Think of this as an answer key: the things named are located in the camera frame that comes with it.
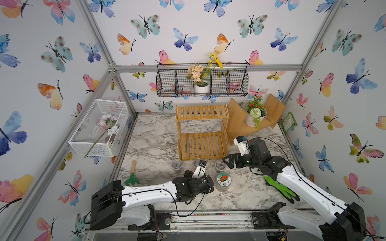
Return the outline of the purple seed plastic jar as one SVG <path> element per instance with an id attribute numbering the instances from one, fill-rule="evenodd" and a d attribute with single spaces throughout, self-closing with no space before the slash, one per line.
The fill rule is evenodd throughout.
<path id="1" fill-rule="evenodd" d="M 174 172 L 180 173 L 183 170 L 183 162 L 180 159 L 175 159 L 171 162 L 171 168 Z"/>

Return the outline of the red seed plastic jar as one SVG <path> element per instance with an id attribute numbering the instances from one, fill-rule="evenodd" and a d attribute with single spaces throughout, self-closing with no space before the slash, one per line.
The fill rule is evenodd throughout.
<path id="1" fill-rule="evenodd" d="M 197 167 L 199 166 L 200 162 L 201 162 L 201 159 L 200 159 L 200 158 L 195 159 L 195 160 L 193 161 L 194 167 L 197 168 Z"/>

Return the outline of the dark seed plastic jar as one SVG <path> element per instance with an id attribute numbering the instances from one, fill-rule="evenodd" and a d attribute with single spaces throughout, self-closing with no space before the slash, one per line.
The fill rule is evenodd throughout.
<path id="1" fill-rule="evenodd" d="M 227 165 L 222 160 L 217 160 L 215 163 L 216 173 L 225 172 L 227 170 Z"/>

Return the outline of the tomato lid jar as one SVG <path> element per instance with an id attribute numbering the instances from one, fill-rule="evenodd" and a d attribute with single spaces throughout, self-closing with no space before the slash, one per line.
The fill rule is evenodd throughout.
<path id="1" fill-rule="evenodd" d="M 232 183 L 231 176 L 226 172 L 220 172 L 214 179 L 215 188 L 219 192 L 225 192 L 229 189 Z"/>

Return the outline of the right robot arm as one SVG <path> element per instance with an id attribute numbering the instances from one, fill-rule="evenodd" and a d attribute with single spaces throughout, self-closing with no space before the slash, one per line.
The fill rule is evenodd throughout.
<path id="1" fill-rule="evenodd" d="M 316 214 L 291 208 L 278 202 L 271 209 L 280 222 L 296 227 L 324 241 L 364 241 L 372 234 L 366 227 L 364 209 L 334 197 L 301 175 L 281 156 L 272 156 L 261 138 L 234 139 L 239 153 L 230 154 L 223 162 L 230 168 L 259 170 L 259 175 L 272 178 L 309 204 Z"/>

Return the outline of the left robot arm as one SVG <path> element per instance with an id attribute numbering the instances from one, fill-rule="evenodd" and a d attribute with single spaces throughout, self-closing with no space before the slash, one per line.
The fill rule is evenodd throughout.
<path id="1" fill-rule="evenodd" d="M 197 195 L 213 191 L 212 178 L 200 168 L 153 186 L 131 187 L 123 186 L 119 180 L 113 181 L 92 196 L 87 224 L 91 231 L 108 228 L 118 220 L 126 220 L 130 226 L 146 226 L 155 219 L 155 204 L 182 202 L 188 205 Z"/>

